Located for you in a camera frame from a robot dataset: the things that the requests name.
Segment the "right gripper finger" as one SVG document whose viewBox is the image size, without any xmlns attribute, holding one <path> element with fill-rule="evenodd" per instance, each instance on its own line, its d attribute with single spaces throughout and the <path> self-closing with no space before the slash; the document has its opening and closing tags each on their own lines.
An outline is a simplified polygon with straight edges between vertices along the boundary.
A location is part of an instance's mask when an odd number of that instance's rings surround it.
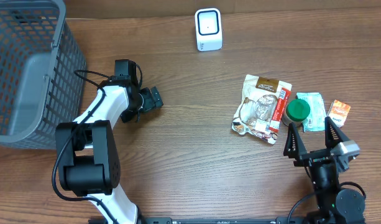
<svg viewBox="0 0 381 224">
<path fill-rule="evenodd" d="M 340 142 L 346 142 L 349 138 L 341 131 L 341 129 L 329 117 L 324 119 L 325 127 L 325 146 L 327 148 L 334 148 Z"/>
<path fill-rule="evenodd" d="M 307 150 L 301 140 L 298 128 L 295 126 L 295 123 L 290 123 L 288 125 L 288 135 L 283 155 L 289 158 L 301 158 L 306 153 Z"/>
</svg>

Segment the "teal orange tissue pack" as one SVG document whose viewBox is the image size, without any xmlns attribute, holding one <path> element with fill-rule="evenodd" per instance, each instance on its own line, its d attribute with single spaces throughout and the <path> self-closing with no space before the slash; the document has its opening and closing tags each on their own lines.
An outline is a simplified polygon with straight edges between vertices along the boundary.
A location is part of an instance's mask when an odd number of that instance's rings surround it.
<svg viewBox="0 0 381 224">
<path fill-rule="evenodd" d="M 324 131 L 324 119 L 326 117 L 326 110 L 324 107 L 323 97 L 320 93 L 297 93 L 296 97 L 305 100 L 310 106 L 310 114 L 303 122 L 304 132 L 318 132 Z"/>
</svg>

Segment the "orange small carton box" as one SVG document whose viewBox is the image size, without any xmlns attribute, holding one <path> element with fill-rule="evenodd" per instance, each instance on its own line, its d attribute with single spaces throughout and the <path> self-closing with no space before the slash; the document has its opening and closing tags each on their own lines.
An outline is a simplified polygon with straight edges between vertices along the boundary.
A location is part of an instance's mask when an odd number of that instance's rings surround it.
<svg viewBox="0 0 381 224">
<path fill-rule="evenodd" d="M 344 126 L 350 109 L 350 105 L 343 103 L 339 100 L 334 100 L 331 103 L 327 116 L 329 116 L 332 119 L 332 121 L 336 124 L 337 127 L 341 128 Z"/>
</svg>

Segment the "red stick sachet pack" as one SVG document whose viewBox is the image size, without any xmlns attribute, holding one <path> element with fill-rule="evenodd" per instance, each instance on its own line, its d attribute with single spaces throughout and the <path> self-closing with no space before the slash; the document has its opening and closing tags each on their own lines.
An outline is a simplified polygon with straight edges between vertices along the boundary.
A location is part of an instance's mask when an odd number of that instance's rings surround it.
<svg viewBox="0 0 381 224">
<path fill-rule="evenodd" d="M 277 133 L 280 128 L 280 121 L 284 114 L 285 107 L 287 105 L 290 94 L 291 94 L 291 91 L 286 88 L 282 88 L 280 90 L 277 105 L 275 110 L 273 111 L 273 116 L 269 126 L 269 130 L 275 133 Z"/>
</svg>

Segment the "beige Pantree snack pouch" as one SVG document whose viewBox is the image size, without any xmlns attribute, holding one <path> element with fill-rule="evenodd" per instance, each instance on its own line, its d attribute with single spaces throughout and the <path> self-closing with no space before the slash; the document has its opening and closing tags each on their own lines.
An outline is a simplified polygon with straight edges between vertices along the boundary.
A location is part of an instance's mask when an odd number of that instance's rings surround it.
<svg viewBox="0 0 381 224">
<path fill-rule="evenodd" d="M 278 132 L 269 130 L 280 90 L 291 91 L 292 84 L 273 78 L 246 75 L 242 101 L 232 119 L 232 129 L 240 135 L 251 134 L 269 144 L 275 144 Z"/>
</svg>

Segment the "green lid spice jar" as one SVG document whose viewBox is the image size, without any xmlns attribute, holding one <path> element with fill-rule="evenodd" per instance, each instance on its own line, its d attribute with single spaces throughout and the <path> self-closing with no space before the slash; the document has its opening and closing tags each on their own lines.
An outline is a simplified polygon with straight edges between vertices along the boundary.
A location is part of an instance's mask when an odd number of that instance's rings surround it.
<svg viewBox="0 0 381 224">
<path fill-rule="evenodd" d="M 282 122 L 286 126 L 294 123 L 296 127 L 302 125 L 304 120 L 309 116 L 311 108 L 309 104 L 302 99 L 294 99 L 285 108 L 282 116 Z"/>
</svg>

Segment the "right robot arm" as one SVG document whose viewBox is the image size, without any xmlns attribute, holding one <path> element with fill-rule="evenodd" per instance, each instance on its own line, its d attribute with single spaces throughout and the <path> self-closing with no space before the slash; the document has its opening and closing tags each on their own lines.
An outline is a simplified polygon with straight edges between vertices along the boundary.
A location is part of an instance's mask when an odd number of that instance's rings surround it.
<svg viewBox="0 0 381 224">
<path fill-rule="evenodd" d="M 283 155 L 302 167 L 313 185 L 313 192 L 297 201 L 287 216 L 287 223 L 365 223 L 364 189 L 355 182 L 340 182 L 339 174 L 349 169 L 350 161 L 360 153 L 357 143 L 349 139 L 329 117 L 324 119 L 325 148 L 306 150 L 295 123 L 288 125 Z M 292 218 L 296 208 L 315 197 L 318 209 L 298 220 Z"/>
</svg>

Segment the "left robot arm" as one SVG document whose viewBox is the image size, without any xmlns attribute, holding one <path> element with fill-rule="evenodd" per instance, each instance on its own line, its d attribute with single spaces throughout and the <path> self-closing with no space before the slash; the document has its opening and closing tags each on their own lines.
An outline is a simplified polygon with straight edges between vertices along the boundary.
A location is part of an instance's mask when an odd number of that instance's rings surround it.
<svg viewBox="0 0 381 224">
<path fill-rule="evenodd" d="M 120 185 L 121 165 L 112 133 L 118 121 L 138 120 L 163 106 L 157 88 L 143 87 L 142 82 L 137 63 L 116 60 L 114 74 L 95 85 L 96 98 L 86 111 L 56 127 L 53 190 L 66 201 L 91 202 L 103 215 L 102 223 L 146 222 Z"/>
</svg>

